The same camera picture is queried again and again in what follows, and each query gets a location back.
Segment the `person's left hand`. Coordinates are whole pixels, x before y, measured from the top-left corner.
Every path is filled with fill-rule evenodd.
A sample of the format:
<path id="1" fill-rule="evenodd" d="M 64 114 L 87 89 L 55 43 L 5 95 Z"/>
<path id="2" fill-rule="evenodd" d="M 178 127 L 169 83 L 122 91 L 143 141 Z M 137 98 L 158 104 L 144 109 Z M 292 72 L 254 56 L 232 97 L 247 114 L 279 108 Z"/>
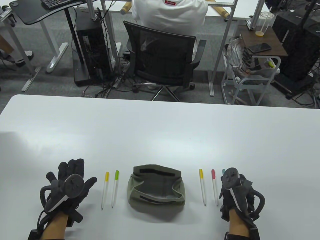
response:
<path id="1" fill-rule="evenodd" d="M 40 190 L 40 200 L 46 215 L 38 220 L 37 229 L 44 228 L 60 212 L 68 216 L 67 227 L 72 227 L 74 222 L 80 223 L 83 216 L 77 208 L 97 182 L 96 177 L 84 181 L 84 160 L 63 161 L 58 166 L 57 177 L 49 172 L 46 178 L 50 185 Z"/>

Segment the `person's right hand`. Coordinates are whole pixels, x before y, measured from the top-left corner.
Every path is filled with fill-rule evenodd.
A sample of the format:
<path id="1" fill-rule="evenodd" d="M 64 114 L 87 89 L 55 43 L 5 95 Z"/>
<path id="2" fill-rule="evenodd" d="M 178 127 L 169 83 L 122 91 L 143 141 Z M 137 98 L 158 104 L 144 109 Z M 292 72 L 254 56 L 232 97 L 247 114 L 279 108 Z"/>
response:
<path id="1" fill-rule="evenodd" d="M 219 198 L 223 198 L 220 208 L 221 218 L 227 222 L 231 221 L 230 211 L 234 210 L 236 215 L 247 225 L 254 225 L 254 221 L 259 218 L 260 207 L 255 209 L 255 196 L 259 193 L 252 187 L 243 174 L 236 168 L 229 168 L 221 177 L 222 188 Z"/>

